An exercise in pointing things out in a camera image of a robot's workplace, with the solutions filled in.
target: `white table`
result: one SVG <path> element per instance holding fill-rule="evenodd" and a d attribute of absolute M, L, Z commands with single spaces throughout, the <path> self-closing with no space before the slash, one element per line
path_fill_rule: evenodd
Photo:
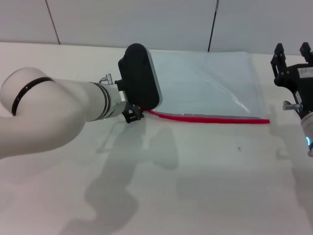
<path fill-rule="evenodd" d="M 64 79 L 118 79 L 123 53 L 0 43 L 0 81 L 26 66 Z M 0 234 L 312 234 L 313 159 L 299 118 L 282 110 L 292 95 L 274 85 L 271 55 L 252 60 L 271 125 L 149 115 L 130 125 L 123 117 L 88 123 L 60 149 L 0 161 Z"/>

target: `plastic bag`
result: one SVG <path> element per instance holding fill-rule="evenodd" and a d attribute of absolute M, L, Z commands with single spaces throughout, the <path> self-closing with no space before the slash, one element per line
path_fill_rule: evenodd
<path fill-rule="evenodd" d="M 163 96 L 155 112 L 174 117 L 210 117 L 215 118 L 214 122 L 223 118 L 242 119 L 246 121 L 243 123 L 261 119 L 269 123 L 248 53 L 152 51 L 151 54 Z"/>

